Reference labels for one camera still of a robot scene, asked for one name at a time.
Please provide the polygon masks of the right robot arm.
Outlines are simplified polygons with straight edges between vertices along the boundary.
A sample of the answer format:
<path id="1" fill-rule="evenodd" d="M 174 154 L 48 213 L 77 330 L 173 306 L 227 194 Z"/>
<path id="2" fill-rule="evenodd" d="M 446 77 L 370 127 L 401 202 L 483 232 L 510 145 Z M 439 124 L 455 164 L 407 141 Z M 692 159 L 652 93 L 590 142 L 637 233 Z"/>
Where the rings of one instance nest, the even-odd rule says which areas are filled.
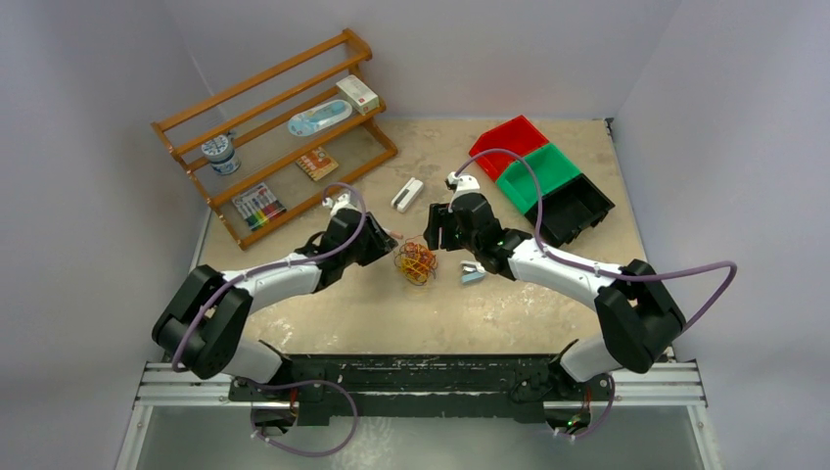
<path id="1" fill-rule="evenodd" d="M 466 250 L 490 274 L 550 289 L 596 313 L 599 334 L 566 347 L 549 373 L 552 391 L 564 399 L 600 374 L 647 372 L 687 324 L 662 282 L 639 281 L 654 272 L 647 262 L 584 270 L 585 258 L 563 253 L 554 260 L 551 248 L 528 232 L 502 227 L 480 193 L 432 204 L 424 238 L 432 250 Z"/>

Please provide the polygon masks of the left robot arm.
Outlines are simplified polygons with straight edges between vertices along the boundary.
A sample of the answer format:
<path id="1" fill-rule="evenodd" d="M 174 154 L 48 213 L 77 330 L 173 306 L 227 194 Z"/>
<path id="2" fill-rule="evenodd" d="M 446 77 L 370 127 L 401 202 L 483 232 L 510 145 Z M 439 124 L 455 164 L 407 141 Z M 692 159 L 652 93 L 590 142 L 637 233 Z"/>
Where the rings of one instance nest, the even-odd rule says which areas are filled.
<path id="1" fill-rule="evenodd" d="M 286 357 L 262 341 L 244 338 L 248 318 L 286 299 L 320 292 L 347 267 L 366 266 L 394 251 L 398 241 L 370 212 L 340 209 L 327 227 L 284 258 L 247 271 L 194 268 L 162 312 L 152 340 L 172 363 L 209 379 L 224 373 L 254 382 L 267 400 L 292 387 Z"/>

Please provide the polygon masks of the white blue staple remover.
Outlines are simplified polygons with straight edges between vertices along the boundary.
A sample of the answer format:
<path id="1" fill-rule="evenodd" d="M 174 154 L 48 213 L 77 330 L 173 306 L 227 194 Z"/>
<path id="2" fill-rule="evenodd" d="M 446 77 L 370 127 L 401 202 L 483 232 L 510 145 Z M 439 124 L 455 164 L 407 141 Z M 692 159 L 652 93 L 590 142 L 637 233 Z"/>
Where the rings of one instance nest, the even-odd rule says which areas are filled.
<path id="1" fill-rule="evenodd" d="M 478 261 L 462 260 L 460 267 L 461 284 L 464 286 L 478 283 L 486 276 L 486 270 Z"/>

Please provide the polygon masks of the white stapler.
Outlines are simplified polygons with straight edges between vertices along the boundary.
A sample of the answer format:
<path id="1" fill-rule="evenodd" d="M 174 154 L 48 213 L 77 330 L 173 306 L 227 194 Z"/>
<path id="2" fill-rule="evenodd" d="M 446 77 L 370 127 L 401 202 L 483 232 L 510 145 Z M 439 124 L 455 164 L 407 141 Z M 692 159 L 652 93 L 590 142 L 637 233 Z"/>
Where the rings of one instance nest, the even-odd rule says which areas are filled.
<path id="1" fill-rule="evenodd" d="M 391 207 L 400 213 L 407 212 L 423 189 L 424 183 L 420 179 L 410 177 L 392 198 Z"/>

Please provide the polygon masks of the green plastic bin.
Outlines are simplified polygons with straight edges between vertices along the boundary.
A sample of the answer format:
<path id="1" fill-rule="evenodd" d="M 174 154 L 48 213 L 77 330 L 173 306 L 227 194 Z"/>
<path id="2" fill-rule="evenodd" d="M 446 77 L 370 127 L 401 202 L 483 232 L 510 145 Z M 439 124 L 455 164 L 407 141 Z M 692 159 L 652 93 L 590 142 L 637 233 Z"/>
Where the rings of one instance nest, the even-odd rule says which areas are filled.
<path id="1" fill-rule="evenodd" d="M 543 196 L 581 174 L 579 168 L 552 143 L 529 153 L 524 160 L 535 174 Z M 496 179 L 496 185 L 522 214 L 537 204 L 530 173 L 519 162 L 510 164 Z"/>

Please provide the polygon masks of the orange snack packet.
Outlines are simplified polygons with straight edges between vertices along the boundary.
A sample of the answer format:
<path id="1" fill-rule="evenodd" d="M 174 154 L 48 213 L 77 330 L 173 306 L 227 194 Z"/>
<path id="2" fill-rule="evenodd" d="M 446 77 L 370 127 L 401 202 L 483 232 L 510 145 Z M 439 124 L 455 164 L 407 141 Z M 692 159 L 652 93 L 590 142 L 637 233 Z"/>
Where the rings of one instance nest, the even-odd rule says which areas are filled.
<path id="1" fill-rule="evenodd" d="M 322 146 L 300 156 L 295 163 L 312 181 L 321 180 L 339 167 L 338 162 Z"/>

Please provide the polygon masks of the red plastic bin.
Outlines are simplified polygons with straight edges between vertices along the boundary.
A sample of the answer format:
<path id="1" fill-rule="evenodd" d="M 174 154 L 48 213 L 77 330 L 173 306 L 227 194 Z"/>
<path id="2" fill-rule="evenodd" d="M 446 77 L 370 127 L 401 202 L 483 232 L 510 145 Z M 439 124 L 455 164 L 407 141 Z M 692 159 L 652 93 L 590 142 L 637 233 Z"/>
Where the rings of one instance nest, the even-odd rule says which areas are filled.
<path id="1" fill-rule="evenodd" d="M 519 115 L 484 132 L 468 155 L 472 158 L 484 151 L 503 149 L 524 157 L 549 143 L 549 139 L 527 117 Z M 478 158 L 476 164 L 495 182 L 514 161 L 507 154 L 491 153 Z"/>

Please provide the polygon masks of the black plastic bin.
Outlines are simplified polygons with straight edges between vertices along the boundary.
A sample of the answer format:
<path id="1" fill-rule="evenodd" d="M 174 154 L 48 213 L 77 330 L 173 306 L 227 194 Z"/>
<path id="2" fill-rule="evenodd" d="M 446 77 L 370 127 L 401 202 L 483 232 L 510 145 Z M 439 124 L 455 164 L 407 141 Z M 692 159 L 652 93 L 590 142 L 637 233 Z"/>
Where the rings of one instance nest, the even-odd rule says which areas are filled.
<path id="1" fill-rule="evenodd" d="M 542 198 L 541 238 L 554 248 L 596 227 L 616 205 L 584 174 Z"/>

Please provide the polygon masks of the coloured marker set pack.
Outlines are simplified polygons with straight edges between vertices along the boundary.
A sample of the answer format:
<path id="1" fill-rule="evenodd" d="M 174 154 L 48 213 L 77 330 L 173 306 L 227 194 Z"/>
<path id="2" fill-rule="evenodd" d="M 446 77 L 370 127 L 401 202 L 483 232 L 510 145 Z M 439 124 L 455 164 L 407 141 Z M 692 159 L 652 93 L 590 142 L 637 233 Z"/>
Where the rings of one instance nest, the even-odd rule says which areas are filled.
<path id="1" fill-rule="evenodd" d="M 232 203 L 251 231 L 263 228 L 287 211 L 264 182 L 236 195 Z"/>

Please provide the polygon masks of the blue white oval package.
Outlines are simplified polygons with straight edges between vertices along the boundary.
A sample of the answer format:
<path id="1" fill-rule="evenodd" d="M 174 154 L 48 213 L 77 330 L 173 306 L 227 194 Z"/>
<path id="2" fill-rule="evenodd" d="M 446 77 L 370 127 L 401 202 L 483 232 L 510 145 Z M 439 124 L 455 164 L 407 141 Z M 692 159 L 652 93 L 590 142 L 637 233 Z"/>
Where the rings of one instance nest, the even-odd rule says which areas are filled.
<path id="1" fill-rule="evenodd" d="M 347 119 L 352 114 L 349 102 L 332 100 L 292 116 L 287 122 L 289 132 L 298 137 L 308 137 Z"/>

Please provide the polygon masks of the wooden shelf rack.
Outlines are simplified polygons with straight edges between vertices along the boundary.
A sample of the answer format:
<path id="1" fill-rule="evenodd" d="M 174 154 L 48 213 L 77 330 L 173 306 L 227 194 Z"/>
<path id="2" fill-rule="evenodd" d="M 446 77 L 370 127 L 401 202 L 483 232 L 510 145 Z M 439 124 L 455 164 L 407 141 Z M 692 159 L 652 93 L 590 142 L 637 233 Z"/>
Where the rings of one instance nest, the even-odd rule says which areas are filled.
<path id="1" fill-rule="evenodd" d="M 310 137 L 292 135 L 288 120 L 339 96 L 336 82 L 350 74 L 365 77 L 363 63 L 373 57 L 367 41 L 346 28 L 275 66 L 203 102 L 151 124 L 170 156 L 186 173 L 235 245 L 246 250 L 310 210 L 323 187 L 352 183 L 395 157 L 397 146 L 376 122 L 386 104 L 371 113 L 353 113 Z M 241 167 L 221 176 L 210 167 L 201 145 L 220 135 L 232 138 Z M 312 181 L 295 163 L 322 146 L 339 167 Z M 232 198 L 264 182 L 287 211 L 251 231 Z"/>

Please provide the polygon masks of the white red box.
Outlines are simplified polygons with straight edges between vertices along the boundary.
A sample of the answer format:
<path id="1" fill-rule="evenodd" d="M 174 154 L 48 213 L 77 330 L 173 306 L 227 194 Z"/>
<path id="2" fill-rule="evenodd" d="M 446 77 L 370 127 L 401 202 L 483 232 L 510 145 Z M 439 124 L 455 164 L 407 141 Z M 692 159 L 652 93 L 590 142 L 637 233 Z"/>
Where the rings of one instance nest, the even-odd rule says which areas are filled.
<path id="1" fill-rule="evenodd" d="M 350 74 L 336 82 L 340 96 L 361 115 L 378 109 L 380 97 L 358 76 Z"/>

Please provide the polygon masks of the blue white tape roll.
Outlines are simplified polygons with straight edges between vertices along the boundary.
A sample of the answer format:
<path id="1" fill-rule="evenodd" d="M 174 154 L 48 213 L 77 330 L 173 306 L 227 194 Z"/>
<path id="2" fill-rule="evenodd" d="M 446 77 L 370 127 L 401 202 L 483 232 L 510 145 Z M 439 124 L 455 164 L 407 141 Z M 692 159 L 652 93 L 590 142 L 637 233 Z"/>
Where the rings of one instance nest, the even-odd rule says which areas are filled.
<path id="1" fill-rule="evenodd" d="M 241 167 L 232 138 L 227 134 L 220 134 L 204 142 L 201 152 L 218 175 L 230 175 Z"/>

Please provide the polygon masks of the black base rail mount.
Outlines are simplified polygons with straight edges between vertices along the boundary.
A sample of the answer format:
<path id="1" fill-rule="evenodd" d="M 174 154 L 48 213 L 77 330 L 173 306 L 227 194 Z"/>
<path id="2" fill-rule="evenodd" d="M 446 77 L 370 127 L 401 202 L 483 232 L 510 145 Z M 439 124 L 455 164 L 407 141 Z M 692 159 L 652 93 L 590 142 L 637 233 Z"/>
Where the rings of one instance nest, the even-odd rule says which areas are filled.
<path id="1" fill-rule="evenodd" d="M 324 426 L 335 416 L 509 418 L 555 430 L 585 428 L 611 396 L 610 376 L 585 383 L 551 354 L 294 354 L 263 387 L 237 379 L 229 398 L 266 408 L 260 423 Z"/>

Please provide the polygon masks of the aluminium frame rail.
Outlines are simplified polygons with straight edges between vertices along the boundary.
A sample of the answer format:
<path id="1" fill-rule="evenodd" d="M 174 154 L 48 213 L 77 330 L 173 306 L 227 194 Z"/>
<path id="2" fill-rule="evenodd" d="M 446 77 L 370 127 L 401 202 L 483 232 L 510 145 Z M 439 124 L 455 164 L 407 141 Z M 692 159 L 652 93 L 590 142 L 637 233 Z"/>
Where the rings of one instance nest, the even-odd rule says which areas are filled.
<path id="1" fill-rule="evenodd" d="M 304 354 L 272 385 L 227 374 L 201 379 L 150 363 L 118 468 L 137 467 L 149 420 L 165 406 L 266 409 L 274 423 L 303 426 L 322 426 L 335 416 L 510 418 L 542 423 L 569 440 L 585 436 L 620 407 L 680 407 L 691 421 L 702 465 L 722 465 L 693 362 L 658 362 L 643 374 L 618 370 L 579 383 L 556 371 L 544 354 Z"/>

